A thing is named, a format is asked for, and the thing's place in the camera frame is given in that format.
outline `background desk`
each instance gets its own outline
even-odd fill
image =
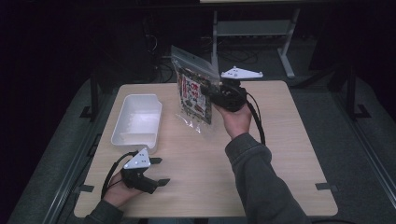
[[[276,173],[285,180],[301,207],[309,216],[332,216],[337,206],[332,193],[317,190],[326,179],[305,132],[304,125],[282,81],[244,82],[257,100],[266,133],[267,146],[273,152]],[[224,153],[230,141],[220,114],[213,113],[213,129],[198,133],[177,117],[179,112],[177,84],[124,85],[109,115],[85,185],[93,192],[81,192],[75,209],[77,217],[91,212],[100,200],[106,175],[127,151],[110,143],[123,99],[128,94],[155,93],[163,103],[163,118],[158,138],[158,151],[153,157],[163,162],[152,165],[145,176],[171,178],[167,186],[154,194],[142,194],[123,209],[127,217],[240,217],[242,204],[234,186],[231,165]],[[259,138],[252,122],[251,133]]]

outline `person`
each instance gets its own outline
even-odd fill
[[[311,223],[286,183],[273,170],[269,148],[249,134],[251,112],[248,106],[236,112],[217,105],[215,108],[222,115],[225,130],[231,137],[225,153],[232,165],[247,223]],[[110,185],[118,180],[120,173],[114,175]],[[120,222],[122,212],[118,207],[140,193],[137,189],[128,189],[121,181],[108,190],[104,199],[86,216],[85,223]]]

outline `white plastic container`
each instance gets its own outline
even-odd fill
[[[157,151],[163,105],[155,94],[131,94],[125,97],[111,143],[136,151],[144,147]]]

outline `white mounting plate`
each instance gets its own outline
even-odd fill
[[[233,67],[233,69],[228,70],[227,72],[221,73],[221,77],[233,78],[233,79],[241,79],[241,78],[255,78],[262,77],[262,72],[252,72],[245,69]]]
[[[124,166],[124,169],[136,169],[150,167],[148,149],[145,147],[131,158]]]

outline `forearm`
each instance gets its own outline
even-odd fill
[[[309,223],[288,186],[276,176],[266,146],[244,133],[226,147],[226,153],[248,223]]]
[[[95,209],[85,217],[84,224],[113,224],[120,223],[123,212],[116,206],[104,200],[96,205]]]

